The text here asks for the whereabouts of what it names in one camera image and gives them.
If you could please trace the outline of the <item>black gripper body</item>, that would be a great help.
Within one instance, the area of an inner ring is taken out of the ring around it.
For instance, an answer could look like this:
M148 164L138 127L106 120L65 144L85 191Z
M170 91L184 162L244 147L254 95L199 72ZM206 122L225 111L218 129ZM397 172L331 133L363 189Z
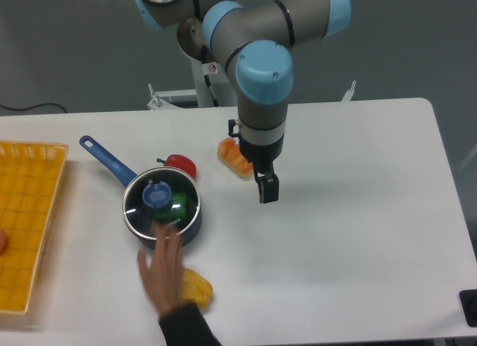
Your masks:
M273 161L281 154L283 138L269 145L254 145L245 139L239 139L238 145L241 154L260 174L266 174L273 169Z

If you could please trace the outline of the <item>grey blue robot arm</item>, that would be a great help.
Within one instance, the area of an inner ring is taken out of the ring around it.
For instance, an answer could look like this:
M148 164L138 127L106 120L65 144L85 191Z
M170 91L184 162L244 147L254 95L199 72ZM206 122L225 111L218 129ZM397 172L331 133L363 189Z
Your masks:
M143 19L159 28L196 19L203 44L236 91L238 116L228 134L253 165L263 204L279 198L273 163L282 151L289 94L290 51L343 31L350 0L273 0L248 10L236 0L135 0Z

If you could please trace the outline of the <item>black sleeved forearm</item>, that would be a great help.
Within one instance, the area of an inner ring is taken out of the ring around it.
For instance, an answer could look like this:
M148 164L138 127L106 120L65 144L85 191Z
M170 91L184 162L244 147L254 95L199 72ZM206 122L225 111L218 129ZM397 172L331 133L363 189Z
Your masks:
M221 345L195 303L185 303L160 316L158 324L167 345Z

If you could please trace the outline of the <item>person's hand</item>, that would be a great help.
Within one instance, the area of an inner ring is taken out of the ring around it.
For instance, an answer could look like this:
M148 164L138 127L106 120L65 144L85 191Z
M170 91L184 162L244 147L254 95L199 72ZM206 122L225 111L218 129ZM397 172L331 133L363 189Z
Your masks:
M151 261L140 248L137 264L142 285L160 318L164 318L181 306L180 288L183 278L183 242L173 227L154 223L156 244Z

